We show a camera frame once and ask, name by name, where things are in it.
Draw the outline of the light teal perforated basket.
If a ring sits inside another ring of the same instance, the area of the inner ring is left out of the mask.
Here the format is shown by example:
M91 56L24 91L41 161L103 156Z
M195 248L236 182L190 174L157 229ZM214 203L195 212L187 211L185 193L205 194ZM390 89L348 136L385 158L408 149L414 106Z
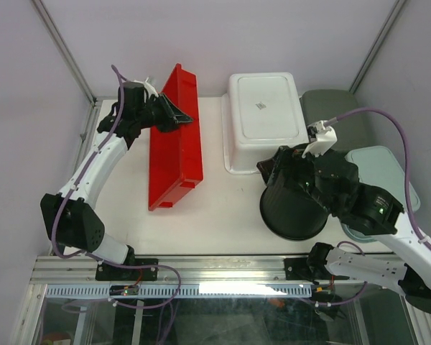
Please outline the light teal perforated basket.
M346 154L345 159L358 166L362 183L387 190L407 209L404 169L390 149L383 146L353 149Z

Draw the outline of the red plastic tray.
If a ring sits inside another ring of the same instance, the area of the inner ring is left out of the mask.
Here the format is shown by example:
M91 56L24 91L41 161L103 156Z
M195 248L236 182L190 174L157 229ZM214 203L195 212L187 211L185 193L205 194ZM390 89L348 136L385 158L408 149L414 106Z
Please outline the red plastic tray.
M197 77L178 63L162 92L193 122L175 132L150 130L149 211L173 207L203 181Z

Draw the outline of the black round bucket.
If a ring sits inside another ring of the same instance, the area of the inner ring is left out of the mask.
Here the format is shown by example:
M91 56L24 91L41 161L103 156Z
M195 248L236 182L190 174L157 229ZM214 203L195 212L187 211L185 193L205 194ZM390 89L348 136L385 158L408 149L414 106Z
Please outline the black round bucket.
M312 160L302 156L306 146L281 146L256 164L266 186L259 201L262 220L277 236L292 241L318 235L329 216L310 196L315 171Z

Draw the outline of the dark green plastic tray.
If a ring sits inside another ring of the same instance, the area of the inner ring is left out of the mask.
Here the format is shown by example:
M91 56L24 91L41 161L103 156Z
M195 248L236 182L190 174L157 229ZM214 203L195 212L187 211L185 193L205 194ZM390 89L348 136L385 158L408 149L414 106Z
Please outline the dark green plastic tray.
M356 97L345 90L315 89L306 91L300 99L302 113L306 124L319 120L330 120L359 108ZM349 116L333 125L337 142L332 149L349 152L369 145L365 114Z

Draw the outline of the white plastic tub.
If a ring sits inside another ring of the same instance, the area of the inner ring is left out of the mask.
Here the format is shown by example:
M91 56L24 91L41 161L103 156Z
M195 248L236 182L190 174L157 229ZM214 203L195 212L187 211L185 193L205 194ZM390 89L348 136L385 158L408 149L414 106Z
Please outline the white plastic tub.
M232 175L258 173L278 147L308 142L291 73L237 73L221 101L223 159Z

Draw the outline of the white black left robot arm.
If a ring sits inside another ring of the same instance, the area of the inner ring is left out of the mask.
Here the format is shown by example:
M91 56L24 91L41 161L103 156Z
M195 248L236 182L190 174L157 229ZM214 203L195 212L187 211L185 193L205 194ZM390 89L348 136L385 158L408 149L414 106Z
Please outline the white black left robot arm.
M65 258L58 247L72 247L77 254L111 263L117 277L132 277L136 271L131 258L134 250L106 233L95 212L98 197L143 129L168 133L192 122L191 116L148 82L122 82L117 101L98 124L91 148L73 176L58 192L47 193L40 201L54 253Z

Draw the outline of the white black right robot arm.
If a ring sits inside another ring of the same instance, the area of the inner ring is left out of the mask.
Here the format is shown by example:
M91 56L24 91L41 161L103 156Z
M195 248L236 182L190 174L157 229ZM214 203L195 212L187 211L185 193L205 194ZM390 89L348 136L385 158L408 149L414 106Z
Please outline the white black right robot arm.
M308 240L334 217L397 256L395 262L384 261L318 242L307 256L310 275L386 287L431 314L431 240L389 191L362 183L358 167L333 150L314 157L301 145L282 146L257 168L266 186L260 214L277 236Z

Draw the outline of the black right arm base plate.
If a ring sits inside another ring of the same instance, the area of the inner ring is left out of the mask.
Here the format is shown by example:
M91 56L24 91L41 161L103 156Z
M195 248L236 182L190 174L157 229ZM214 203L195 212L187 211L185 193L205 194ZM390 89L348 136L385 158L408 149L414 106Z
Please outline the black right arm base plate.
M286 280L306 280L313 282L318 278L315 263L308 257L286 258L283 260Z

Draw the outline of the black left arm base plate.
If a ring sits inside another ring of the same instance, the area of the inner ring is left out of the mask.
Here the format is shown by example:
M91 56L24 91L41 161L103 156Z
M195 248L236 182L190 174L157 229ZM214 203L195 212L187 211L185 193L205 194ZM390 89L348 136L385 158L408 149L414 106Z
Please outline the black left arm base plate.
M96 270L96 281L132 281L135 282L141 278L140 282L149 282L157 280L158 269L141 268L140 270L131 270L111 266L109 264L101 264Z

